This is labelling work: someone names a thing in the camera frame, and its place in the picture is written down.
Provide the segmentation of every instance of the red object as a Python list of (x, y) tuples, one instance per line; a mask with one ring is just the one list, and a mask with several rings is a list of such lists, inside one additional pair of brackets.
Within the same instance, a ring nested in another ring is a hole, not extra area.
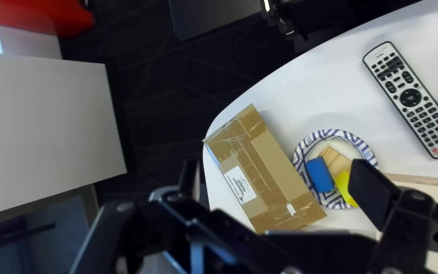
[(94, 18), (79, 0), (0, 0), (0, 25), (75, 37), (94, 26)]

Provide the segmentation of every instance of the plate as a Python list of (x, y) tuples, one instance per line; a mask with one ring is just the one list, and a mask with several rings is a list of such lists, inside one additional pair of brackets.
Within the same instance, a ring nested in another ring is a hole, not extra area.
[(336, 151), (339, 151), (341, 154), (344, 154), (347, 159), (351, 160), (365, 159), (373, 166), (377, 166), (377, 159), (373, 149), (368, 146), (368, 143), (364, 142), (361, 137), (355, 136), (353, 133), (335, 128), (310, 133), (295, 148), (294, 166), (300, 174), (300, 177), (307, 184), (312, 195), (320, 201), (320, 204), (327, 209), (338, 209), (338, 210), (351, 209), (351, 206), (342, 200), (342, 195), (336, 189), (326, 194), (316, 192), (306, 172), (306, 162), (316, 159), (320, 152), (327, 146), (335, 148)]

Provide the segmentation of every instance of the remote control button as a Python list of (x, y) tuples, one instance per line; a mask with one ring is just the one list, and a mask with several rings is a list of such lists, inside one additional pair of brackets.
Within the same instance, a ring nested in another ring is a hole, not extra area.
[(403, 78), (408, 84), (414, 82), (414, 78), (412, 78), (412, 75), (411, 75), (409, 72), (403, 72), (403, 73), (402, 73), (402, 78)]
[(418, 105), (421, 101), (421, 95), (418, 90), (405, 90), (400, 96), (400, 102), (405, 105), (405, 107), (415, 107)]
[(396, 85), (393, 85), (393, 82), (389, 82), (389, 81), (385, 84), (385, 87), (386, 87), (386, 90), (389, 93), (396, 93), (397, 92)]
[(399, 57), (391, 60), (394, 64), (402, 64), (402, 60)]

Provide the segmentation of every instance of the yellow object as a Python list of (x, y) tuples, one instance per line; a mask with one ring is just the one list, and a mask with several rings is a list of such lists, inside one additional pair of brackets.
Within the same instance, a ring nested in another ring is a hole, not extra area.
[(348, 171), (342, 171), (335, 178), (335, 184), (336, 184), (339, 194), (342, 195), (342, 198), (347, 204), (350, 204), (353, 207), (359, 207), (358, 203), (355, 201), (355, 198), (348, 192), (348, 184), (350, 184), (350, 172)]

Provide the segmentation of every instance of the blue striped plate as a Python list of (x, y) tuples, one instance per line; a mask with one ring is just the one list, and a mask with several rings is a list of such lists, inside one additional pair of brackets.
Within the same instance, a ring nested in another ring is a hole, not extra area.
[(376, 155), (373, 154), (368, 143), (365, 143), (361, 137), (348, 131), (333, 128), (320, 130), (304, 137), (294, 152), (294, 166), (321, 206), (339, 210), (351, 209), (351, 206), (342, 200), (341, 194), (336, 189), (326, 194), (316, 192), (306, 172), (306, 162), (312, 159), (309, 154), (313, 151), (313, 148), (321, 142), (333, 142), (333, 140), (341, 140), (342, 143), (355, 148), (361, 159), (365, 159), (373, 166), (377, 166)]

